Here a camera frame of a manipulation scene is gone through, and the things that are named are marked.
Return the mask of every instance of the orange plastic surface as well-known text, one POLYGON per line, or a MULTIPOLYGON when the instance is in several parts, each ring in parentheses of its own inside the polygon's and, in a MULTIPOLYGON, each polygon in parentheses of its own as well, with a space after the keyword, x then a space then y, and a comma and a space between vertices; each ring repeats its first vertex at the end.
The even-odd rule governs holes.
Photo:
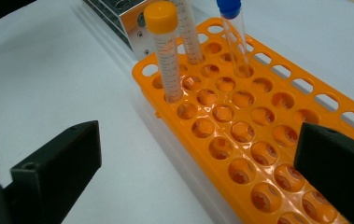
POLYGON ((292 165, 304 121, 354 139, 354 102, 250 36, 252 75, 237 77, 221 20, 197 29, 205 61, 179 54, 179 102, 164 100, 159 72, 145 74, 154 54, 133 70, 157 114, 245 223, 347 223, 292 165))

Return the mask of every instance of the white table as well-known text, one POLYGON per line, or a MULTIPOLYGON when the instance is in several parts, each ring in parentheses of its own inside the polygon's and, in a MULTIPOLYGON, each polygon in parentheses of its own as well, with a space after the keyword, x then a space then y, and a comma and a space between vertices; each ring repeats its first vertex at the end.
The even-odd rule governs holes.
MULTIPOLYGON (((197 22, 219 15, 192 0, 197 22)), ((354 4, 247 0, 248 34, 354 100, 354 4)), ((133 53, 80 0, 0 20, 0 183, 66 128, 100 123, 103 166, 64 223, 238 223, 142 96, 133 53)))

